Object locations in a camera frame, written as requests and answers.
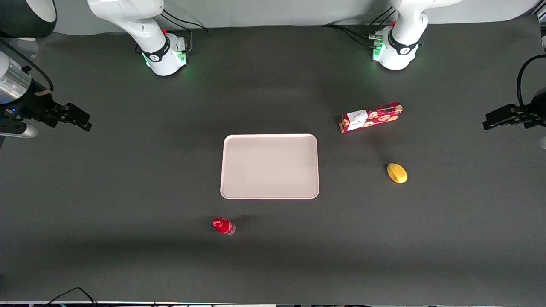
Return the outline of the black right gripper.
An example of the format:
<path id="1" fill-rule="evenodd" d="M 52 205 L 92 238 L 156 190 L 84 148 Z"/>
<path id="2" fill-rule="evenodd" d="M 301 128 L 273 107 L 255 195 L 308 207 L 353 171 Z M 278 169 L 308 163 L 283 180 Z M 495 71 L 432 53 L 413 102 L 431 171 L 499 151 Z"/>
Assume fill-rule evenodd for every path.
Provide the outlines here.
<path id="1" fill-rule="evenodd" d="M 22 121 L 35 120 L 55 128 L 59 121 L 73 124 L 89 132 L 92 129 L 90 115 L 72 103 L 59 105 L 53 101 L 52 91 L 28 91 L 18 99 L 1 93 L 2 130 L 21 130 Z"/>

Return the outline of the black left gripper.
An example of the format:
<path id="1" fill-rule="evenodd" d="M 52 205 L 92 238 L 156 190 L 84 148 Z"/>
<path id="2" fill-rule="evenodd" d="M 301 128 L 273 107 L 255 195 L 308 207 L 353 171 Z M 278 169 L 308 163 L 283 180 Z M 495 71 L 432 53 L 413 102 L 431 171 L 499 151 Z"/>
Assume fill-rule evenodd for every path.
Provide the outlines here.
<path id="1" fill-rule="evenodd" d="M 529 104 L 524 104 L 521 88 L 517 88 L 517 102 L 519 113 L 514 104 L 508 104 L 486 114 L 483 122 L 485 131 L 504 125 L 524 124 L 525 129 L 535 126 L 546 126 L 546 88 L 542 88 L 534 94 Z"/>

